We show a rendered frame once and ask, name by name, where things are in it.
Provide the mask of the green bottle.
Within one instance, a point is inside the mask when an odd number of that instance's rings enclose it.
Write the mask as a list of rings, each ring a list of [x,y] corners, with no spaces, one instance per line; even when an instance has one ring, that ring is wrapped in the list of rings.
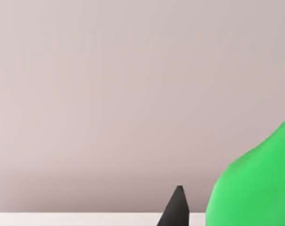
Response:
[[[218,178],[205,225],[285,226],[285,121]]]

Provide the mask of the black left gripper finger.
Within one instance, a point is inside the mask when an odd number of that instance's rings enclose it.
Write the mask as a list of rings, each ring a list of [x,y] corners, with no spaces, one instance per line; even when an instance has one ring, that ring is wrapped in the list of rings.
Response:
[[[189,226],[189,206],[182,185],[176,186],[156,226]]]

